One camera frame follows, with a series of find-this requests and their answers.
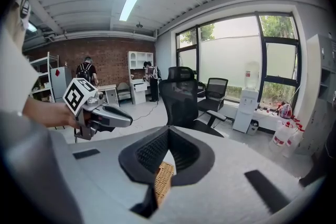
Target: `ceiling light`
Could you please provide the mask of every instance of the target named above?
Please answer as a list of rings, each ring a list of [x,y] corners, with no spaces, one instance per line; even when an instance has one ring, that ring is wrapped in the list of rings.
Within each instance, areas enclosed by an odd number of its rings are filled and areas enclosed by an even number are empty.
[[[31,23],[29,23],[29,25],[28,25],[28,30],[30,32],[36,32],[37,31],[36,27],[34,25],[32,25]]]
[[[122,12],[120,14],[119,20],[127,21],[128,16],[130,15],[135,3],[137,0],[126,0],[124,8],[122,9]]]

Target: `white sleeve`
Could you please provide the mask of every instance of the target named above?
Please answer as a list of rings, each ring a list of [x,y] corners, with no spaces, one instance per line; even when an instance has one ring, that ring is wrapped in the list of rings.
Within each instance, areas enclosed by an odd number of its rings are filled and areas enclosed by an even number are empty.
[[[0,38],[0,109],[22,111],[38,74],[5,27]]]

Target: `trash can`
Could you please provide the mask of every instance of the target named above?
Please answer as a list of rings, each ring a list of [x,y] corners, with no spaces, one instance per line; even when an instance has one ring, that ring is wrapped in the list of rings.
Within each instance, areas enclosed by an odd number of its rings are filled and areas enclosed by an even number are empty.
[[[250,126],[247,129],[247,134],[249,135],[255,135],[256,131],[258,130],[259,122],[255,120],[251,120]]]

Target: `person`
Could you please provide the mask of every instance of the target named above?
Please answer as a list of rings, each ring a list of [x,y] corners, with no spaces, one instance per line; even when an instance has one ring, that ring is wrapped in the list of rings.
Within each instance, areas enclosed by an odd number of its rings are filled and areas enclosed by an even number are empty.
[[[76,78],[85,78],[88,82],[98,86],[97,72],[95,66],[92,64],[90,56],[86,56],[84,62],[81,63],[76,70]]]
[[[147,68],[146,75],[149,79],[149,85],[152,94],[152,99],[150,101],[156,102],[159,100],[159,89],[157,85],[158,71],[152,66],[151,62],[145,62],[143,65]]]
[[[45,103],[28,95],[38,79],[38,73],[22,55],[22,46],[29,25],[28,0],[13,0],[0,25],[0,109],[16,112],[46,127],[70,125],[79,128],[75,115],[64,103]]]

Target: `large window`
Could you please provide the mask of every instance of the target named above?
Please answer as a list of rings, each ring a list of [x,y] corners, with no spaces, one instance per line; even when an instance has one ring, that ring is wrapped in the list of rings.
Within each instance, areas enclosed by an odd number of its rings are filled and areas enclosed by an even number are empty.
[[[258,13],[196,25],[176,35],[176,63],[195,70],[199,81],[228,79],[226,100],[239,102],[246,64],[259,65],[260,106],[295,105],[301,50],[292,14]]]
[[[255,16],[201,27],[200,81],[228,79],[226,98],[239,101],[245,84],[246,63],[251,61],[261,68],[261,44]]]

